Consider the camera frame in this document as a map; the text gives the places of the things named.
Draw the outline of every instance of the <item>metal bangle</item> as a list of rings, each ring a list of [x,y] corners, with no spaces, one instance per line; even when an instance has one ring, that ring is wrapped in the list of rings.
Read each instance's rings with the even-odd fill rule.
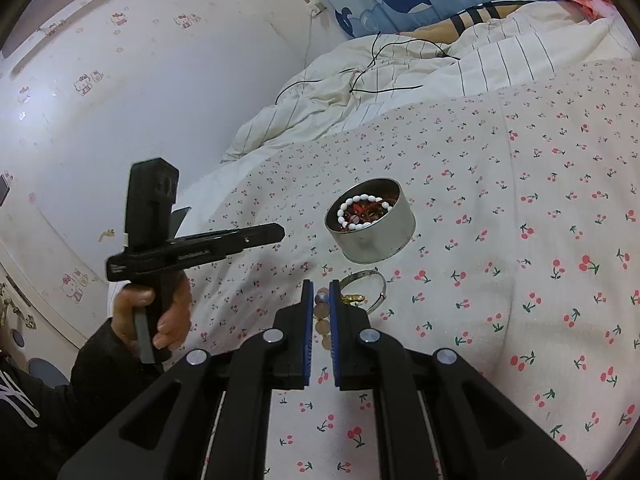
[[[386,279],[380,274],[377,270],[369,269],[369,270],[360,270],[359,272],[354,272],[350,274],[346,278],[340,280],[340,290],[342,290],[345,286],[350,283],[355,282],[356,280],[360,280],[362,278],[366,278],[367,276],[379,276],[382,279],[382,292],[378,296],[378,299],[367,309],[367,314],[371,314],[374,310],[376,310],[383,301],[386,300]]]

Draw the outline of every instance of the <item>human hand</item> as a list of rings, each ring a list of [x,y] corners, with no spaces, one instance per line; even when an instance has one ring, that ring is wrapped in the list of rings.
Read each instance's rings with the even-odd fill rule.
[[[143,285],[126,285],[113,302],[113,333],[133,352],[138,354],[136,329],[133,324],[133,308],[147,306],[152,303],[156,294],[154,290]],[[154,336],[156,348],[169,347],[175,350],[184,343],[191,328],[191,287],[186,274],[182,273],[174,292],[171,307],[158,320],[158,333]]]

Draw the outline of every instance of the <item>black wire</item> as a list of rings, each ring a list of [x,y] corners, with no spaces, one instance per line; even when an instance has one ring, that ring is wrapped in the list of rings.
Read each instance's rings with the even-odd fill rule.
[[[353,90],[353,92],[364,92],[365,94],[382,94],[382,92],[393,92],[394,90],[415,90],[416,88],[421,88],[424,85],[418,86],[401,86],[398,88],[387,88],[386,90],[358,90],[357,88]]]
[[[296,81],[295,83],[291,83],[289,86],[287,86],[285,89],[283,89],[283,90],[278,94],[278,97],[276,97],[276,102],[275,102],[275,103],[276,103],[276,104],[278,104],[278,99],[280,98],[280,96],[281,96],[282,94],[284,94],[284,92],[286,92],[287,90],[289,90],[289,88],[291,88],[292,86],[299,85],[300,83],[319,83],[319,82],[321,82],[321,81],[322,81],[322,79],[318,79],[318,80],[316,80],[316,81]]]
[[[392,41],[391,43],[385,43],[382,47],[380,47],[380,50],[378,51],[378,53],[374,56],[373,54],[373,49],[376,46],[376,42],[378,41],[378,38],[380,37],[382,33],[379,32],[376,34],[376,39],[373,40],[373,43],[371,44],[371,62],[367,65],[366,69],[364,70],[359,70],[357,68],[347,68],[345,70],[341,70],[340,72],[338,72],[339,74],[344,74],[345,72],[349,72],[350,70],[353,70],[354,72],[360,72],[356,78],[356,80],[353,82],[353,85],[351,86],[351,88],[349,89],[349,93],[352,94],[353,92],[364,92],[367,94],[381,94],[383,92],[391,92],[393,90],[414,90],[416,88],[421,88],[424,85],[420,85],[420,86],[407,86],[407,87],[400,87],[400,88],[388,88],[386,90],[376,90],[376,91],[371,91],[371,90],[357,90],[355,88],[356,83],[359,81],[359,79],[371,68],[372,65],[374,65],[376,63],[376,59],[378,58],[378,56],[380,55],[380,53],[383,51],[383,49],[385,49],[386,47],[388,47],[389,45],[404,45],[407,43],[411,43],[412,41],[423,41],[425,43],[431,43],[433,46],[435,46],[438,50],[441,51],[442,53],[442,57],[450,57],[451,59],[455,59],[456,61],[460,61],[459,57],[455,57],[455,56],[450,56],[449,54],[447,54],[439,45],[437,45],[436,43],[433,43],[433,41],[429,41],[429,40],[422,40],[421,38],[413,38],[411,40],[407,40],[407,41],[403,41],[401,43]],[[282,89],[282,91],[278,94],[278,96],[276,97],[276,101],[275,103],[278,104],[278,99],[280,98],[280,96],[282,94],[284,94],[284,92],[286,92],[287,90],[289,90],[289,88],[291,88],[292,86],[301,84],[301,83],[319,83],[322,80],[313,80],[313,81],[296,81],[295,83],[291,83],[289,86],[287,86],[286,88]]]

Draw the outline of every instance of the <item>metal tin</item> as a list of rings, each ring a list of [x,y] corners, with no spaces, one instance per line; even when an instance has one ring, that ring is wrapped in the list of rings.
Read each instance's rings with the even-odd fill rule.
[[[348,198],[369,194],[397,197],[393,209],[379,221],[359,231],[342,231],[338,224],[338,209]],[[324,225],[344,255],[357,264],[373,264],[399,252],[415,231],[415,217],[402,187],[391,178],[367,180],[343,193],[327,211]]]

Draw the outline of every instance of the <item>silver bolt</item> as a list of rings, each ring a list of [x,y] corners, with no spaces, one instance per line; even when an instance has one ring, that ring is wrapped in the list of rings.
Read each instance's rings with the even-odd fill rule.
[[[436,359],[444,365],[452,365],[456,362],[458,355],[448,348],[443,348],[442,350],[438,350],[436,354]]]
[[[380,339],[380,332],[375,328],[366,328],[360,331],[360,339],[365,343],[375,343]]]
[[[277,328],[270,328],[268,330],[265,330],[262,333],[262,338],[267,342],[267,343],[277,343],[278,341],[280,341],[282,338],[284,337],[284,334],[282,333],[282,330],[279,330]]]
[[[201,365],[206,360],[207,360],[207,353],[200,348],[191,350],[191,352],[187,354],[187,362],[190,365],[194,365],[194,366]]]

